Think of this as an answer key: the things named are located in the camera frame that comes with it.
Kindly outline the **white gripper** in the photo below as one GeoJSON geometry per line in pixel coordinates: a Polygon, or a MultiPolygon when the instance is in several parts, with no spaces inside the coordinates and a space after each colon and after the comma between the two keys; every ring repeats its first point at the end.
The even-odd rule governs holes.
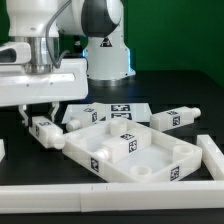
{"type": "Polygon", "coordinates": [[[19,65],[0,66],[0,107],[18,106],[28,127],[27,104],[51,103],[52,122],[61,101],[84,99],[88,94],[87,61],[84,58],[64,59],[61,67],[44,75],[28,75],[19,65]]]}

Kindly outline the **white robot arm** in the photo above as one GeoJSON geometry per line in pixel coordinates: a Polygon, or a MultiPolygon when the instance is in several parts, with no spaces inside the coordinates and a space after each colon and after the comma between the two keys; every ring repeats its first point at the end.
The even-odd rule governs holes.
{"type": "Polygon", "coordinates": [[[134,77],[120,0],[6,0],[10,41],[0,45],[0,107],[84,99],[90,84],[134,77]]]}

